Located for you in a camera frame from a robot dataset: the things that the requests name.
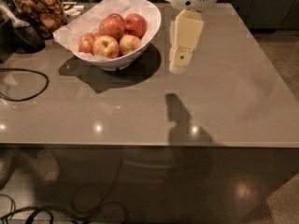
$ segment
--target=fruit bowl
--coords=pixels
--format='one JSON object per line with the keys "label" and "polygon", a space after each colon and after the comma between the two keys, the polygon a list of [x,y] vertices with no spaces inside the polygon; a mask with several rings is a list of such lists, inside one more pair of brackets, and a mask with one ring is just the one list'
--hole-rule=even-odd
{"label": "fruit bowl", "polygon": [[[120,9],[120,10],[105,11],[106,15],[109,13],[117,12],[117,13],[121,14],[123,17],[125,17],[129,13],[134,12],[134,13],[140,14],[141,16],[143,16],[146,19],[148,29],[147,29],[146,33],[141,38],[142,46],[139,49],[137,49],[127,55],[120,56],[120,57],[114,58],[114,59],[108,59],[108,58],[104,58],[104,57],[100,57],[100,56],[92,56],[91,54],[78,52],[78,46],[77,46],[78,39],[84,34],[84,32],[89,32],[90,30],[88,30],[88,29],[91,29],[91,28],[85,28],[85,31],[83,29],[80,32],[80,34],[76,35],[76,37],[73,38],[73,40],[69,40],[68,42],[65,41],[65,44],[66,44],[65,47],[70,49],[74,53],[74,55],[77,56],[82,61],[84,61],[86,63],[90,63],[92,65],[96,65],[102,69],[111,70],[111,71],[125,68],[132,61],[134,61],[138,56],[140,56],[147,49],[152,38],[155,37],[155,35],[157,34],[157,32],[160,28],[160,25],[161,25],[160,10],[154,4],[152,4],[151,2],[149,2],[147,0],[120,0],[120,1],[125,2],[126,5],[128,6],[128,8]],[[101,13],[101,9],[103,9],[103,11],[104,11],[105,6],[98,7],[98,10],[97,10],[98,14],[104,14],[103,12]],[[74,27],[75,24],[71,24],[71,23],[68,25],[70,25],[70,28],[72,29],[72,27]],[[64,42],[61,42],[59,39],[59,37],[61,36],[59,33],[60,32],[67,33],[68,31],[69,31],[69,28],[67,28],[67,30],[65,28],[61,29],[61,31],[54,34],[55,40],[64,46]]]}

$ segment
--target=white bowl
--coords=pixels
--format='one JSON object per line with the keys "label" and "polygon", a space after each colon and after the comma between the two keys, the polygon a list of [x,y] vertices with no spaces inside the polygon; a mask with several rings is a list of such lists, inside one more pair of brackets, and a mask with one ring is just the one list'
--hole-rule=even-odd
{"label": "white bowl", "polygon": [[143,16],[148,23],[147,32],[143,35],[141,41],[141,48],[135,50],[134,52],[127,54],[125,56],[120,56],[115,59],[100,60],[84,58],[79,52],[73,52],[81,60],[96,65],[105,70],[117,70],[123,69],[128,66],[132,61],[134,61],[138,56],[142,54],[143,51],[147,49],[152,38],[157,34],[161,25],[161,13],[160,10],[151,2],[147,0],[127,0],[130,3],[130,7],[134,13],[138,13]]}

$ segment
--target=floor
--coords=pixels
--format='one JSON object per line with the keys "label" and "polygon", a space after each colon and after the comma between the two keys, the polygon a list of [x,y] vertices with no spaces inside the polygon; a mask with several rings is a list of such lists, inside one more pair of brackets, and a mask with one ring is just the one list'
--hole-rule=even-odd
{"label": "floor", "polygon": [[[254,36],[299,101],[299,33]],[[66,211],[84,217],[106,200],[94,222],[299,223],[299,150],[99,148],[52,152],[61,167],[59,181],[45,187],[26,166],[18,168],[0,190],[0,217],[19,209],[9,222],[24,223],[35,206],[46,205],[56,208],[55,222],[69,223]],[[147,163],[149,154],[163,165]],[[180,156],[178,165],[164,162],[174,154]],[[38,220],[48,219],[47,212],[38,214]]]}

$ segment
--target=glass jar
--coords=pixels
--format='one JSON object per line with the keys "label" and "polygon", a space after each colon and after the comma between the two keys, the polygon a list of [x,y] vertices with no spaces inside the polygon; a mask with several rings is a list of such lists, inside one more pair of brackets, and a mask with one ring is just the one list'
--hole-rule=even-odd
{"label": "glass jar", "polygon": [[62,0],[14,0],[25,17],[34,21],[34,27],[44,39],[52,38],[52,33],[66,25]]}

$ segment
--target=bowl of apples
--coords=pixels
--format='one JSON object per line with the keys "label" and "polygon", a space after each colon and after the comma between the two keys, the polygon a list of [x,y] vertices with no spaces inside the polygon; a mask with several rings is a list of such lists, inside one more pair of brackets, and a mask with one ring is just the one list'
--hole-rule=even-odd
{"label": "bowl of apples", "polygon": [[[105,4],[91,12],[101,14],[101,18],[95,20],[93,14],[88,14],[85,22],[71,22],[67,29],[54,34],[54,38],[82,61],[105,70],[113,71],[130,65],[147,49],[161,25],[160,10],[147,0],[114,1],[113,6],[112,3]],[[86,26],[79,30],[77,26],[82,27],[82,23]],[[70,31],[70,36],[60,35],[60,32]],[[68,41],[61,42],[59,38],[62,36]]]}

